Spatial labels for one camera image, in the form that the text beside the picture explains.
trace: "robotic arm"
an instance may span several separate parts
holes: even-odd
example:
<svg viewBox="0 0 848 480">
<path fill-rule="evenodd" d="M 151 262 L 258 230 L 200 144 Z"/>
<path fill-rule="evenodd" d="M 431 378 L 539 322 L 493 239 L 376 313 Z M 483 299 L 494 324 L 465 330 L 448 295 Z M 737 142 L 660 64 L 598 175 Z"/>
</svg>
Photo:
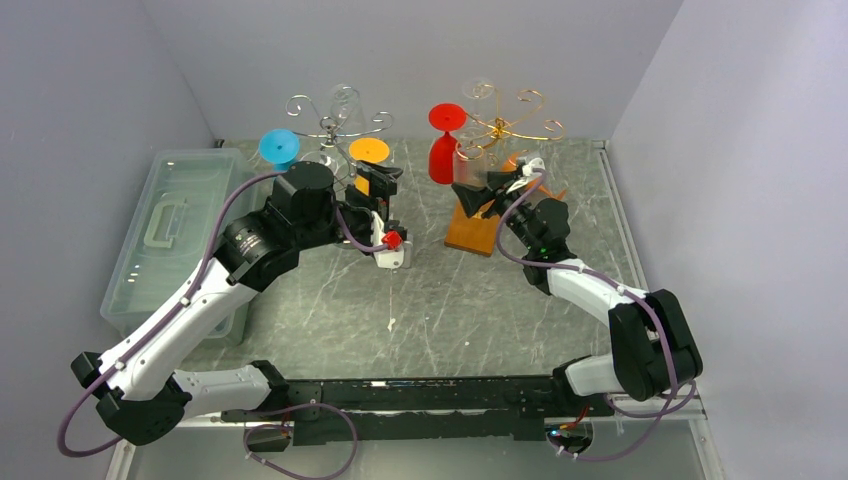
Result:
<svg viewBox="0 0 848 480">
<path fill-rule="evenodd" d="M 489 205 L 484 218 L 498 214 L 498 249 L 524 265 L 527 281 L 546 295 L 564 298 L 589 312 L 610 329 L 612 353 L 572 360 L 554 369 L 554 381 L 567 396 L 625 392 L 644 401 L 673 385 L 669 365 L 661 348 L 657 326 L 638 303 L 647 304 L 657 316 L 669 344 L 678 384 L 701 374 L 703 364 L 677 298 L 667 290 L 645 292 L 619 285 L 589 269 L 566 244 L 571 232 L 568 205 L 550 198 L 532 183 L 544 172 L 538 154 L 519 158 L 513 172 L 487 172 L 485 185 L 453 184 L 467 216 Z M 527 248 L 523 258 L 500 245 L 506 225 Z"/>
<path fill-rule="evenodd" d="M 221 319 L 297 267 L 302 250 L 349 241 L 380 267 L 408 266 L 411 235 L 389 217 L 402 171 L 366 162 L 357 170 L 371 181 L 370 192 L 348 186 L 344 202 L 336 201 L 333 174 L 323 165 L 301 162 L 277 176 L 264 208 L 230 223 L 212 257 L 138 330 L 102 355 L 73 361 L 83 387 L 106 377 L 93 394 L 107 427 L 145 445 L 183 418 L 285 402 L 288 386 L 267 361 L 202 373 L 175 367 Z M 192 289 L 192 282 L 201 285 Z"/>
</svg>

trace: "transparent plastic box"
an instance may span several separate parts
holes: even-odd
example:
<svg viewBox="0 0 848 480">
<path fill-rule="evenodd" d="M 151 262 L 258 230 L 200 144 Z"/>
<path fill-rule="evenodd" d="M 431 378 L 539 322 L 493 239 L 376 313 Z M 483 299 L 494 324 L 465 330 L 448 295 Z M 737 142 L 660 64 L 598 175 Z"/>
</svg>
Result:
<svg viewBox="0 0 848 480">
<path fill-rule="evenodd" d="M 224 200 L 254 175 L 232 148 L 168 150 L 153 161 L 100 314 L 128 336 L 197 267 Z M 224 224 L 254 210 L 256 189 L 243 193 Z M 238 345 L 247 305 L 222 318 L 204 345 Z"/>
</svg>

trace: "marble surface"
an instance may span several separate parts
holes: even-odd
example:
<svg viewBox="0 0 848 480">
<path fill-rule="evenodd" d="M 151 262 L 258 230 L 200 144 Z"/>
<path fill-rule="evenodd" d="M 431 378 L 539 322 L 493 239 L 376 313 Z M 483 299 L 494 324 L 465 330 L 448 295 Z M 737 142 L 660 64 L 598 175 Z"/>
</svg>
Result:
<svg viewBox="0 0 848 480">
<path fill-rule="evenodd" d="M 404 169 L 392 210 L 414 234 L 412 268 L 381 270 L 372 258 L 335 246 L 303 252 L 299 268 L 251 303 L 241 345 L 200 347 L 181 368 L 237 368 L 265 359 L 287 378 L 543 374 L 609 351 L 604 325 L 529 286 L 521 267 L 497 251 L 486 258 L 445 247 L 456 199 L 427 175 L 432 139 L 386 141 L 391 162 Z M 511 139 L 508 148 L 538 148 L 534 143 Z M 225 146 L 241 148 L 246 158 L 256 151 L 256 141 Z M 309 148 L 303 142 L 301 151 Z M 592 142 L 566 139 L 541 150 L 550 190 L 567 190 L 571 250 L 634 284 Z M 268 169 L 257 157 L 252 163 Z M 507 236 L 507 248 L 521 252 Z"/>
</svg>

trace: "wooden base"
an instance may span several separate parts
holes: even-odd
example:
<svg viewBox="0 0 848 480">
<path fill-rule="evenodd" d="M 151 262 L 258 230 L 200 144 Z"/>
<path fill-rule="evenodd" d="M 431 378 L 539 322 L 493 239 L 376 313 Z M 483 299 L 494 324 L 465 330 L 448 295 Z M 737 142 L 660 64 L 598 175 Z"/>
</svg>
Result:
<svg viewBox="0 0 848 480">
<path fill-rule="evenodd" d="M 488 205 L 480 209 L 485 212 Z M 448 234 L 445 235 L 445 246 L 491 257 L 495 251 L 495 230 L 498 228 L 498 220 L 501 217 L 495 215 L 491 218 L 479 218 L 465 216 L 462 205 L 456 202 L 453 209 Z"/>
</svg>

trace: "white wall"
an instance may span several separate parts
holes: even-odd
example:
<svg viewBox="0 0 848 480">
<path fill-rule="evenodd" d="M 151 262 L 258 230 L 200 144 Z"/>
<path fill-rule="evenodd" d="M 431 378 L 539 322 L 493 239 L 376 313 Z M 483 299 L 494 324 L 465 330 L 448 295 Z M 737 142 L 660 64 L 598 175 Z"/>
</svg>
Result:
<svg viewBox="0 0 848 480">
<path fill-rule="evenodd" d="M 285 100 L 342 82 L 395 115 L 393 135 L 432 136 L 430 108 L 479 75 L 546 93 L 570 136 L 609 138 L 682 0 L 143 1 L 222 138 L 301 126 Z"/>
<path fill-rule="evenodd" d="M 686 0 L 612 138 L 729 478 L 848 478 L 848 5 Z"/>
<path fill-rule="evenodd" d="M 0 478 L 97 479 L 56 450 L 70 361 L 98 313 L 156 151 L 212 136 L 138 0 L 0 2 Z M 89 401 L 74 448 L 111 436 Z"/>
</svg>

